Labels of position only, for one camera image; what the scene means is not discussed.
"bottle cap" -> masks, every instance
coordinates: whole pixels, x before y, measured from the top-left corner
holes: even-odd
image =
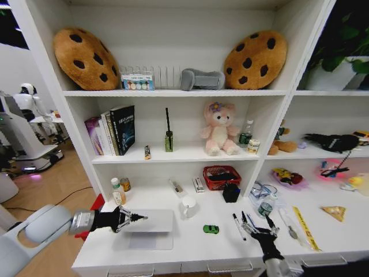
[[[113,178],[112,180],[110,180],[111,185],[116,186],[119,185],[119,179],[118,178]]]

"red object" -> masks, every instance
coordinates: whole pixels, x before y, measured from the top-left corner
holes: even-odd
[[[90,208],[90,211],[94,211],[96,209],[99,209],[102,205],[105,204],[105,200],[103,198],[103,196],[101,194],[99,194],[97,197],[96,197],[96,200],[95,202],[92,204],[91,208]],[[81,238],[83,239],[83,241],[85,241],[87,239],[87,236],[90,232],[82,232],[80,234],[77,234],[77,235],[74,235],[75,238]]]
[[[204,171],[202,175],[204,176],[205,182],[210,190],[223,190],[225,187],[226,181],[212,181],[209,179],[208,173],[211,175],[219,175],[220,173],[229,173],[236,176],[236,179],[229,180],[228,182],[240,185],[241,176],[238,172],[231,166],[206,166],[204,167]]]

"brown plush toy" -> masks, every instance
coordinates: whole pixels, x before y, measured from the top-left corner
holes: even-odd
[[[276,31],[261,31],[243,39],[224,62],[225,86],[258,89],[269,85],[281,71],[287,42]]]
[[[278,129],[278,132],[276,134],[276,137],[274,138],[274,142],[272,146],[269,149],[268,155],[275,155],[278,153],[278,150],[284,151],[284,152],[295,152],[298,144],[294,141],[280,141],[279,136],[282,136],[284,134],[289,134],[290,129],[282,127],[285,120],[282,120],[281,127]]]
[[[54,37],[54,51],[62,70],[82,89],[115,89],[119,68],[106,46],[81,28],[65,28]]]

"white mug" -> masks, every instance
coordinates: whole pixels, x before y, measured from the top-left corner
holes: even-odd
[[[196,199],[191,196],[184,196],[179,204],[179,210],[183,219],[192,218],[197,212]]]

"toy car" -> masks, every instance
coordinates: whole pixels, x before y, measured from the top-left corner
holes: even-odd
[[[368,131],[355,131],[353,135],[359,138],[359,145],[369,145],[369,132]]]
[[[215,226],[215,225],[204,225],[204,227],[202,229],[207,234],[215,234],[216,235],[216,234],[219,233],[219,227]]]

